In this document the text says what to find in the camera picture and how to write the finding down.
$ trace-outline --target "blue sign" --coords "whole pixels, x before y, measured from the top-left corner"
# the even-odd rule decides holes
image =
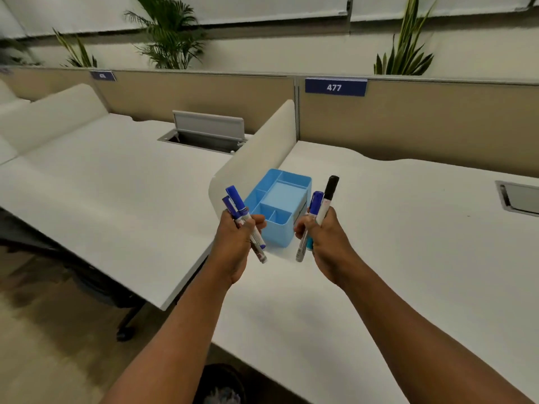
[[[93,70],[91,71],[92,78],[96,81],[113,81],[116,82],[116,77],[111,70]]]
[[[365,96],[366,79],[306,78],[305,92],[342,96]]]

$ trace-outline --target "number 477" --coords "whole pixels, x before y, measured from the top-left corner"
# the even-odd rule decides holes
[[[326,88],[327,90],[330,90],[332,92],[335,92],[335,91],[340,91],[341,90],[341,86],[342,85],[335,85],[335,84],[329,84],[328,87]]]

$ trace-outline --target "black marker cap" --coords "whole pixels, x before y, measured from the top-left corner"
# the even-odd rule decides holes
[[[328,180],[328,183],[326,185],[326,190],[324,191],[324,198],[327,200],[333,200],[333,194],[335,193],[335,189],[337,188],[337,184],[339,183],[339,177],[337,176],[331,176]]]

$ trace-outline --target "desk organizer compartment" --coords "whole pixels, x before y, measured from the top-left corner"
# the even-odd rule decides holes
[[[305,213],[311,177],[270,169],[245,199],[251,214],[263,214],[267,227],[262,238],[269,244],[287,247],[294,237],[294,223]]]

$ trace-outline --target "hand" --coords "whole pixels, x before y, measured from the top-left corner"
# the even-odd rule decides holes
[[[363,263],[350,245],[333,207],[329,207],[322,226],[309,215],[301,217],[294,228],[296,237],[301,238],[305,229],[314,242],[313,255],[316,265],[333,283],[340,286],[344,271],[354,269],[355,265]]]
[[[255,226],[260,231],[266,225],[266,217],[252,215],[238,229],[230,213],[223,211],[206,265],[224,274],[231,281],[230,284],[236,283],[247,265],[247,256],[251,250],[249,237]]]

